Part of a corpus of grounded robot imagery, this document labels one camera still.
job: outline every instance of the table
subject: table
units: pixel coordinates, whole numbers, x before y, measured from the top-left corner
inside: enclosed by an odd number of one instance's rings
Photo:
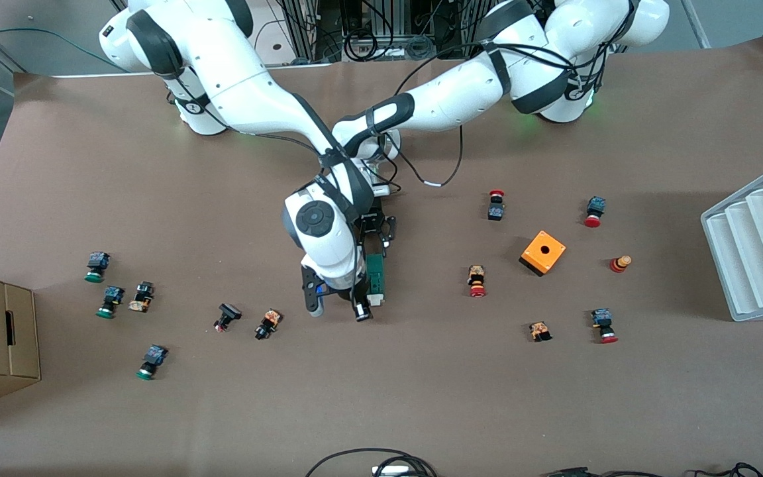
[[[274,72],[333,124],[387,97],[414,64]],[[451,64],[437,64],[426,81]],[[751,462],[763,471],[763,323],[732,323],[699,214],[763,172],[763,39],[615,55],[574,124],[503,100],[464,127],[448,187],[386,199],[397,215],[387,303],[305,313],[282,200],[317,171],[305,149],[190,132],[151,76],[20,75],[0,145],[0,279],[36,291],[42,382],[0,399],[0,475],[302,475],[350,447],[395,447],[455,475],[597,473]],[[457,132],[405,135],[442,179]],[[487,193],[505,190],[500,223]],[[603,226],[584,205],[608,200]],[[567,246],[535,277],[517,262],[546,230]],[[105,285],[155,283],[145,315],[93,314]],[[630,254],[626,274],[609,259]],[[483,299],[469,265],[487,268]],[[218,305],[243,311],[230,332]],[[267,308],[285,316],[255,341]],[[588,312],[611,308],[617,344]],[[533,343],[527,325],[554,339]],[[134,376],[169,348],[152,382]],[[321,475],[361,475],[382,456]]]

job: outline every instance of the cable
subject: cable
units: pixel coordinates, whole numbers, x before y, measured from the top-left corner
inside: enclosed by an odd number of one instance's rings
[[[461,48],[467,48],[467,46],[478,46],[479,43],[471,42],[471,43],[461,43],[461,45],[455,45],[455,46],[449,46],[449,48],[442,49],[439,52],[436,52],[436,54],[433,54],[432,57],[427,58],[427,60],[420,63],[414,70],[412,70],[411,73],[408,73],[408,76],[405,76],[405,79],[402,80],[402,82],[399,84],[399,87],[396,88],[396,93],[394,93],[394,96],[399,94],[400,91],[402,91],[402,88],[405,87],[405,84],[408,82],[409,79],[411,79],[411,76],[414,76],[417,74],[419,70],[421,70],[424,66],[431,63],[432,60],[436,60],[437,57],[439,57],[442,54],[447,54],[448,52],[453,52],[457,49]]]
[[[300,19],[296,18],[295,16],[291,15],[291,13],[287,11],[287,8],[285,8],[284,3],[279,2],[279,0],[276,0],[276,5],[281,7],[281,11],[283,11],[285,13],[285,15],[287,15],[287,17],[289,17],[290,19],[293,19],[293,21],[295,21],[297,24],[300,24],[300,26],[302,27],[303,30],[311,32],[311,31],[313,31],[317,27],[317,24],[311,23],[311,22],[307,21],[307,19],[301,19],[300,20]]]
[[[394,459],[394,462],[396,460],[402,460],[403,462],[414,462],[416,464],[415,466],[412,465],[412,467],[415,467],[416,472],[414,473],[406,473],[402,475],[415,475],[418,477],[437,477],[437,473],[434,471],[434,468],[432,465],[428,464],[425,460],[421,458],[417,458],[417,456],[412,456],[409,453],[402,452],[402,450],[396,450],[396,449],[385,449],[383,447],[361,447],[358,449],[349,449],[349,450],[342,450],[341,452],[333,453],[329,456],[325,456],[324,458],[320,459],[320,461],[317,462],[317,464],[312,467],[308,473],[305,474],[305,477],[310,477],[312,474],[314,474],[314,471],[318,468],[320,468],[320,465],[326,464],[326,462],[330,461],[334,458],[339,458],[340,456],[345,456],[348,454],[356,454],[356,453],[363,453],[363,452],[381,452],[381,453],[387,453],[387,454],[395,454],[396,458]],[[384,466],[379,465],[378,469],[376,469],[376,473],[374,474],[374,477],[379,477],[381,475],[382,470],[384,470]]]
[[[441,6],[441,5],[443,4],[443,2],[445,2],[445,1],[446,1],[446,0],[438,0],[438,2],[437,2],[437,6],[435,7],[435,9],[434,9],[434,10],[432,10],[432,14],[431,14],[431,15],[429,15],[429,19],[427,19],[427,21],[426,21],[426,24],[425,24],[425,25],[423,25],[423,29],[420,31],[420,35],[419,35],[419,36],[423,36],[423,35],[424,35],[424,33],[426,33],[426,30],[428,30],[428,29],[429,29],[429,25],[431,25],[431,24],[432,24],[432,20],[434,19],[434,16],[437,14],[437,10],[439,10],[439,9],[440,9],[440,6]]]
[[[278,15],[276,15],[276,10],[273,9],[272,4],[270,3],[270,0],[267,0],[267,7],[270,8],[270,13],[272,13],[273,19],[279,19]],[[285,10],[284,8],[282,8],[281,11],[284,13],[287,12],[287,10]],[[290,41],[290,36],[287,35],[287,31],[284,31],[284,28],[281,26],[281,23],[278,24],[278,29],[281,30],[282,35],[284,35],[284,39],[287,41],[287,44],[290,45],[290,49],[291,51],[293,51],[293,56],[299,56],[299,54],[296,53],[296,48],[294,48],[293,43]]]
[[[110,66],[115,67],[116,69],[120,70],[121,72],[130,73],[129,70],[126,70],[125,68],[121,68],[119,66],[116,66],[116,64],[112,63],[111,61],[106,60],[106,58],[102,58],[99,55],[94,54],[94,52],[88,51],[87,49],[84,49],[81,46],[78,46],[75,43],[70,42],[70,40],[68,40],[67,38],[64,38],[63,36],[61,36],[58,33],[55,33],[54,31],[43,30],[42,28],[21,27],[21,28],[3,28],[2,30],[0,30],[0,33],[7,33],[9,31],[38,31],[39,33],[48,33],[49,35],[57,36],[61,40],[64,40],[64,42],[70,43],[70,45],[75,46],[75,48],[77,48],[79,51],[83,52],[83,54],[88,54],[91,57],[96,58],[96,60],[99,60],[99,61],[103,62],[104,64],[109,64]]]
[[[723,472],[711,473],[704,470],[688,470],[685,474],[693,474],[691,477],[698,477],[699,475],[706,475],[708,477],[747,477],[741,473],[741,470],[744,469],[751,471],[753,474],[755,474],[755,477],[763,477],[763,474],[761,474],[757,468],[747,464],[747,462],[738,462],[738,464],[735,464],[735,466],[730,470]]]
[[[278,23],[280,21],[284,21],[284,20],[283,19],[272,19],[271,21],[268,21],[268,22],[264,23],[263,25],[261,25],[260,29],[258,29],[258,35],[255,35],[255,43],[252,43],[252,49],[255,49],[255,48],[258,47],[258,39],[261,37],[261,31],[264,31],[264,27],[266,27],[266,25],[272,25],[272,24]]]
[[[322,28],[320,29],[320,31],[323,33],[323,35],[325,35],[325,36],[327,36],[327,37],[329,37],[331,39],[331,45],[326,46],[326,48],[323,50],[323,55],[324,56],[322,58],[319,58],[318,60],[314,60],[314,61],[310,62],[309,64],[322,63],[322,62],[328,60],[328,58],[334,58],[334,57],[336,57],[337,55],[340,54],[340,48],[341,48],[342,44],[340,44],[340,45],[337,44],[337,39],[334,37],[333,33],[330,32],[330,31],[323,30]],[[311,48],[314,48],[314,45],[316,44],[316,42],[318,42],[318,40],[320,40],[320,36],[318,36],[317,39],[314,40],[314,42],[311,43]],[[326,52],[329,50],[329,48],[331,48],[331,46],[335,46],[335,52],[333,52],[332,54],[326,55]]]
[[[367,172],[369,172],[370,174],[372,174],[373,176],[375,176],[377,179],[379,179],[379,181],[382,181],[382,185],[385,185],[385,186],[393,185],[394,187],[396,187],[396,190],[394,190],[393,192],[391,192],[391,194],[397,193],[397,192],[399,192],[399,191],[401,191],[401,190],[402,190],[402,186],[400,186],[399,184],[397,184],[396,182],[394,182],[394,181],[393,181],[393,178],[390,178],[390,179],[385,179],[385,178],[383,178],[382,176],[379,176],[378,174],[376,174],[376,172],[372,170],[372,167],[370,167],[370,165],[369,165],[369,164],[367,164],[367,161],[366,161],[366,160],[363,160],[363,159],[362,159],[362,160],[361,160],[361,162],[363,162],[363,163],[364,163],[364,167],[366,167],[366,168],[367,168]],[[393,164],[393,166],[394,166],[394,167],[397,167],[397,166],[396,166],[396,163],[394,163],[393,161],[390,161],[390,163],[391,163],[391,164]],[[396,172],[397,172],[397,170],[398,170],[398,169],[394,169],[394,171],[393,171],[393,175],[394,175],[394,176],[396,176]]]
[[[393,138],[391,138],[390,135],[387,134],[386,132],[385,132],[385,136],[387,136],[387,139],[390,139],[390,141],[393,142]],[[422,176],[420,175],[420,172],[418,172],[417,168],[414,167],[414,164],[411,163],[411,160],[409,160],[408,157],[406,157],[405,154],[403,154],[402,149],[397,148],[397,150],[399,151],[399,155],[402,156],[402,160],[405,161],[408,167],[411,167],[411,171],[414,171],[414,175],[417,176],[417,179],[420,180],[420,182],[423,182],[427,186],[431,186],[431,187],[443,187],[446,184],[449,184],[449,182],[451,182],[452,179],[455,178],[455,175],[458,174],[458,168],[460,168],[461,166],[461,160],[464,157],[464,127],[458,126],[458,162],[455,164],[455,169],[445,181],[440,182],[439,184],[437,182],[426,181],[426,179],[422,178]]]
[[[387,27],[387,29],[390,31],[390,41],[387,43],[387,46],[385,46],[384,51],[380,52],[378,56],[373,56],[376,54],[376,51],[378,51],[378,38],[376,38],[373,32],[368,30],[366,27],[349,30],[349,33],[347,33],[343,38],[343,54],[345,54],[349,60],[357,61],[358,63],[366,63],[367,61],[375,61],[378,60],[378,58],[384,57],[384,55],[387,54],[387,51],[390,50],[391,46],[393,46],[393,24],[391,24],[390,21],[387,20],[387,17],[385,17],[382,12],[379,12],[378,9],[372,5],[372,3],[367,2],[367,0],[361,0],[361,2],[363,2],[364,5],[369,6],[370,9],[375,12],[376,15],[378,15],[381,21],[384,22],[385,27]],[[356,35],[358,35],[358,38],[369,36],[372,39],[370,51],[363,56],[358,55],[354,48],[352,48],[352,37]]]

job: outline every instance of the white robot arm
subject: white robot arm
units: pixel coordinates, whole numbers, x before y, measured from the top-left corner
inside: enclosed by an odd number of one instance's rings
[[[652,42],[670,13],[665,0],[556,0],[555,4],[545,29],[521,0],[497,4],[476,31],[484,52],[361,115],[343,118],[332,130],[335,137],[351,157],[370,160],[385,133],[396,133],[396,141],[399,129],[445,131],[478,117],[505,93],[522,114],[574,121],[584,112],[596,83],[584,72],[598,72],[607,55],[602,52],[586,64],[597,49],[607,42],[628,46]],[[569,64],[564,66],[561,58]],[[582,72],[574,75],[570,64],[582,66]]]
[[[145,67],[176,97],[182,120],[200,134],[294,132],[308,138],[321,166],[285,200],[285,228],[306,251],[303,275],[313,275],[309,311],[322,313],[321,293],[340,292],[358,320],[369,317],[366,276],[352,223],[374,198],[369,173],[345,155],[302,97],[273,80],[249,43],[252,17],[245,0],[140,0],[118,13],[99,34],[104,52],[121,67]]]
[[[544,30],[526,3],[505,0],[482,21],[485,51],[432,81],[343,118],[333,133],[305,100],[272,79],[248,36],[245,0],[131,0],[100,33],[106,55],[124,68],[145,67],[176,97],[182,119],[201,134],[289,131],[309,139],[327,176],[285,200],[285,228],[300,248],[306,306],[321,296],[350,299],[357,320],[372,317],[366,265],[352,226],[389,189],[373,184],[364,160],[399,129],[443,131],[487,111],[506,93],[524,114],[572,121],[584,111],[590,81],[570,67],[605,61],[594,48],[609,40],[637,45],[664,29],[664,0],[556,0]],[[584,91],[572,97],[573,91]]]

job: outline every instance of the orange push button enclosure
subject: orange push button enclosure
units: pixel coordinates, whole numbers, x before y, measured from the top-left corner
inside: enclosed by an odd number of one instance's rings
[[[564,250],[566,247],[561,242],[541,230],[520,255],[520,263],[542,277],[555,266]]]

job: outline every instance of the floor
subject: floor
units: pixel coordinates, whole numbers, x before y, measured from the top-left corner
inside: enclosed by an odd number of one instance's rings
[[[0,28],[38,27],[55,30],[91,51],[101,54],[95,31],[106,19],[114,15],[115,10],[106,2],[92,2],[88,7],[84,3],[51,2],[51,0],[32,0],[8,6],[2,13],[0,0]],[[669,0],[670,23],[662,36],[651,45],[636,48],[631,52],[673,51],[699,48],[694,31],[688,21],[684,3],[693,5],[699,23],[705,30],[711,46],[729,46],[744,42],[763,34],[763,2],[752,0]],[[61,8],[69,5],[72,8]],[[281,18],[277,5],[270,8],[269,3],[251,2],[252,14],[256,19],[254,35],[257,49],[268,64],[281,64],[291,60],[289,40],[284,35],[281,23],[266,22]],[[73,24],[70,18],[83,18],[85,21]],[[0,34],[0,42],[11,52],[15,60],[24,64],[30,72],[42,75],[82,75],[113,73],[114,70],[75,48],[66,45],[57,38],[33,32],[10,32]],[[0,68],[0,85],[12,88],[9,76]],[[7,124],[13,100],[6,94],[0,94],[0,139]]]

